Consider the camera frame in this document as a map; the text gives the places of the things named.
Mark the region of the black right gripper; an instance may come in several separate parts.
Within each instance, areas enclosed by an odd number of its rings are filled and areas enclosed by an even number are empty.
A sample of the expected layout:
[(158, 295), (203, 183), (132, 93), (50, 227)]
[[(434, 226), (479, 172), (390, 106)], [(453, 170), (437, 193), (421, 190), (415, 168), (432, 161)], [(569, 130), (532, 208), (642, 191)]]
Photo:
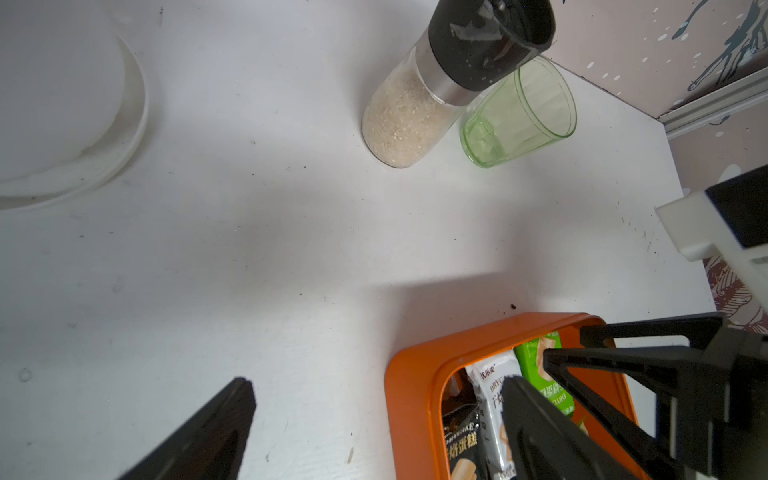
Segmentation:
[[(767, 477), (767, 337), (718, 315), (664, 318), (661, 336), (683, 336), (673, 362), (669, 457), (675, 479)], [(633, 479), (523, 377), (502, 384), (502, 419), (518, 479)]]

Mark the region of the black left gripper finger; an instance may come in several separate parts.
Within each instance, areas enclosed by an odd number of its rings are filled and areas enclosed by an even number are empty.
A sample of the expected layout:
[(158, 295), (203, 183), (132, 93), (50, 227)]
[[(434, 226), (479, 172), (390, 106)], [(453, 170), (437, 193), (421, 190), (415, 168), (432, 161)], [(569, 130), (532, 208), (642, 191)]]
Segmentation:
[(256, 411), (253, 385), (237, 377), (123, 479), (235, 479)]

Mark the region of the green cookie packet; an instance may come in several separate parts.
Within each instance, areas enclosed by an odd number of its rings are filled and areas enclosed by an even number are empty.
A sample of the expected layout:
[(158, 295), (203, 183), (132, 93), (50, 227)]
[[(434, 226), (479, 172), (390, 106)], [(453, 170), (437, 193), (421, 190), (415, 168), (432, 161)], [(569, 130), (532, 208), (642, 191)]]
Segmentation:
[(523, 377), (561, 413), (570, 417), (575, 412), (574, 399), (544, 370), (543, 365), (544, 351), (561, 347), (560, 335), (554, 331), (516, 346), (514, 353)]

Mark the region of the white cookie packet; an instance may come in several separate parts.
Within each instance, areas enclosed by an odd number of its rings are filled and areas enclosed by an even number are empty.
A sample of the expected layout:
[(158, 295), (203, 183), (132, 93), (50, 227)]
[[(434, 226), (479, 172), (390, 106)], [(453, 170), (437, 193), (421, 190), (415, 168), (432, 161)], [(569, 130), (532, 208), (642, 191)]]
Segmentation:
[(479, 421), (492, 479), (515, 479), (504, 420), (502, 386), (508, 377), (521, 376), (520, 364), (513, 350), (483, 359), (465, 368), (480, 405)]

